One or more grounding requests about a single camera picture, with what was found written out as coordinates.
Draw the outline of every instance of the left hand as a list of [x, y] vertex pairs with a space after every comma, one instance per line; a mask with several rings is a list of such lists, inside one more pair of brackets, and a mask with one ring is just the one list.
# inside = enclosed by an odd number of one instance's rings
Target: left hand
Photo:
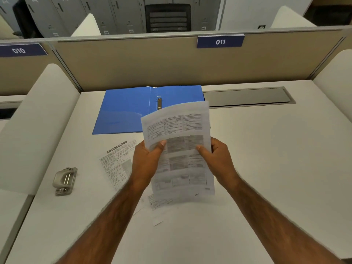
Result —
[[132, 174], [130, 181], [139, 190], [147, 188], [158, 167], [161, 153], [164, 150], [166, 140], [160, 141], [151, 152], [145, 148], [144, 141], [139, 143], [134, 150]]

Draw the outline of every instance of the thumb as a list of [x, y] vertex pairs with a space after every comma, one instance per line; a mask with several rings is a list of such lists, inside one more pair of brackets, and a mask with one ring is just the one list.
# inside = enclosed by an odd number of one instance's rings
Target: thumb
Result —
[[165, 144], [166, 144], [166, 140], [158, 142], [158, 144], [156, 145], [154, 150], [150, 152], [150, 154], [153, 157], [158, 158], [158, 160], [159, 160], [159, 157], [160, 157], [161, 153], [163, 152], [163, 150], [165, 148]]
[[208, 161], [212, 153], [210, 153], [204, 146], [202, 145], [197, 145], [196, 149], [198, 150], [199, 154], [204, 158], [205, 161]]

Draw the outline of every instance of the forearm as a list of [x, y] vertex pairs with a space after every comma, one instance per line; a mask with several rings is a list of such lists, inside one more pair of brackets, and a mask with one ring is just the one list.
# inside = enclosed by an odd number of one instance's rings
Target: forearm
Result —
[[57, 264], [110, 264], [143, 190], [128, 181]]
[[227, 187], [275, 264], [342, 264], [239, 177]]

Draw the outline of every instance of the blue folder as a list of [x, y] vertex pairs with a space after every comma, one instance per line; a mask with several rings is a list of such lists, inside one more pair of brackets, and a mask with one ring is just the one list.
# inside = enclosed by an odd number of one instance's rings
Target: blue folder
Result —
[[93, 134], [142, 132], [140, 118], [157, 110], [160, 97], [162, 107], [204, 101], [200, 85], [107, 90]]

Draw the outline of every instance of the blue sign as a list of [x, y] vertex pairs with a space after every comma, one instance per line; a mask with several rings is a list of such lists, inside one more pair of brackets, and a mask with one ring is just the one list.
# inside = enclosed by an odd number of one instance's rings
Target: blue sign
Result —
[[47, 56], [40, 44], [4, 44], [0, 45], [0, 57]]
[[245, 35], [198, 36], [197, 48], [241, 47]]

